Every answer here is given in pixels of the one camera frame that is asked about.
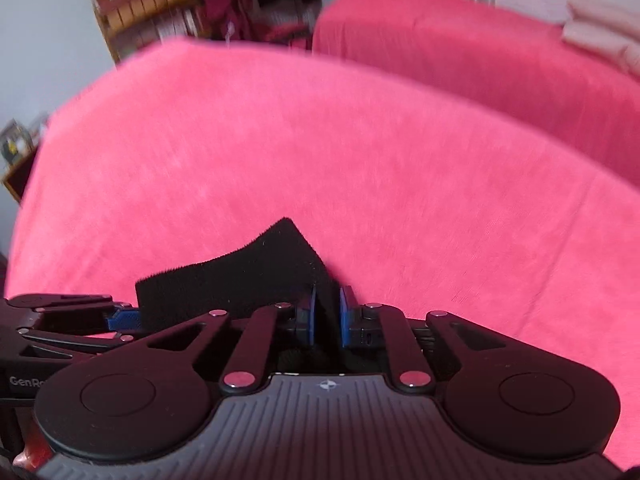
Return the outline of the black knit pants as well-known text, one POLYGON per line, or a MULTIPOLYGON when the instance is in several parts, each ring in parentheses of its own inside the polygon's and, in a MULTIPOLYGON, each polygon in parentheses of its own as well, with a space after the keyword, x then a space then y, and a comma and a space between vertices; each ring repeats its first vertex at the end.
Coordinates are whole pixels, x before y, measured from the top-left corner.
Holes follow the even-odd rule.
POLYGON ((292 302, 304 292, 319 300, 319 322, 340 325, 338 284, 289 218, 244 247, 212 260, 166 270, 137 281, 142 327, 157 332, 210 310, 247 318, 256 309, 292 302))

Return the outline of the near pink bed blanket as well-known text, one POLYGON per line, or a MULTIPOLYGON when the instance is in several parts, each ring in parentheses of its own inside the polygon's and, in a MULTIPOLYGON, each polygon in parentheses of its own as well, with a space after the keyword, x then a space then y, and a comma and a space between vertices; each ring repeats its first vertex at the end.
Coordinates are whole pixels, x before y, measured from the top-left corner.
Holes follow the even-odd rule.
POLYGON ((442 309, 615 386, 639 460, 639 193, 537 130, 306 53, 175 39, 49 118, 6 292, 109 294, 290 218, 364 301, 442 309))

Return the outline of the small side table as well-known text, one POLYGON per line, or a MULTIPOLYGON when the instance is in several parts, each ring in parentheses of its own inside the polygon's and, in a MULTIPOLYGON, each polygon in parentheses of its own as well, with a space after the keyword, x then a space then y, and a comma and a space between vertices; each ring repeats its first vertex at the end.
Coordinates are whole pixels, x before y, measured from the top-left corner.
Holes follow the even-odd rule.
POLYGON ((47 113, 37 116, 28 126, 11 119, 1 130, 1 183, 18 204, 23 199, 48 120, 47 113))

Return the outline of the far pink bed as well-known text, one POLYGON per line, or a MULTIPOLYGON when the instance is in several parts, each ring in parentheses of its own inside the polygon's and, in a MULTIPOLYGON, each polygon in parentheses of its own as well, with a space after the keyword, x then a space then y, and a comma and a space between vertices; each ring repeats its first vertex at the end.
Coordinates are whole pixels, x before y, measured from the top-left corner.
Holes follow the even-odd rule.
POLYGON ((480 103, 639 182, 638 79, 558 25, 472 0, 335 0, 312 48, 480 103))

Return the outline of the wooden shelf with plants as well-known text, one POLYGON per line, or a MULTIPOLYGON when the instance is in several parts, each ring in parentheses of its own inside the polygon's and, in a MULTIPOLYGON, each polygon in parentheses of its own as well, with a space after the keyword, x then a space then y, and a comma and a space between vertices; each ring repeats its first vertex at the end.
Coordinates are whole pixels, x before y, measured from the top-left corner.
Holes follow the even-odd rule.
POLYGON ((92 0, 92 8, 115 64, 154 42, 210 35, 204 0, 92 0))

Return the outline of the hanging red clothes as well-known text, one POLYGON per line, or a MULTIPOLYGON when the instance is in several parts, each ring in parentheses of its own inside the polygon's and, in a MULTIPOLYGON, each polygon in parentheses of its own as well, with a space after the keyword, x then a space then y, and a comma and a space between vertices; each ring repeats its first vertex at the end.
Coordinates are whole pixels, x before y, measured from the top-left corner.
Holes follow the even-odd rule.
POLYGON ((310 50, 320 0, 204 0, 216 40, 310 50))

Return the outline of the lower light pink pillow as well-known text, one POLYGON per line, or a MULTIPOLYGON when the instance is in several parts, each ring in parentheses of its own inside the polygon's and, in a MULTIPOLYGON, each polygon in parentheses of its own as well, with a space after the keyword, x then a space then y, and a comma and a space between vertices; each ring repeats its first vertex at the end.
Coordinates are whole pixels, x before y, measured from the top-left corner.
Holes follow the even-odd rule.
POLYGON ((639 77, 639 41, 620 32, 582 21, 569 21, 562 40, 616 65, 622 72, 639 77))

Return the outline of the light pink pillow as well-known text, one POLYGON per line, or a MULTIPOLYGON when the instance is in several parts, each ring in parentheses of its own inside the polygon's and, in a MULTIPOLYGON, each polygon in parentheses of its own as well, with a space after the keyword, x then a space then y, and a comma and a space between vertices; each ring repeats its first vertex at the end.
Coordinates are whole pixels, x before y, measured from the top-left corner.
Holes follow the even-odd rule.
POLYGON ((562 40, 616 65, 622 72, 639 77, 639 41, 620 32, 582 21, 569 21, 562 40))
POLYGON ((603 0, 567 0, 567 7, 575 20, 598 24, 635 40, 640 38, 640 16, 636 11, 603 0))

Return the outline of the upper light pink pillow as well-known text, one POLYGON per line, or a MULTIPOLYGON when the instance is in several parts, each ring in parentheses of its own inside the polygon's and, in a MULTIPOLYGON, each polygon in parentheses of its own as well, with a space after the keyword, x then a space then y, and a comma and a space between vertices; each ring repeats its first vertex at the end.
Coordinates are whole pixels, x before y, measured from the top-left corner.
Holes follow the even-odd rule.
POLYGON ((603 0, 567 0, 567 7, 575 20, 598 24, 635 40, 640 38, 640 16, 636 11, 603 0))

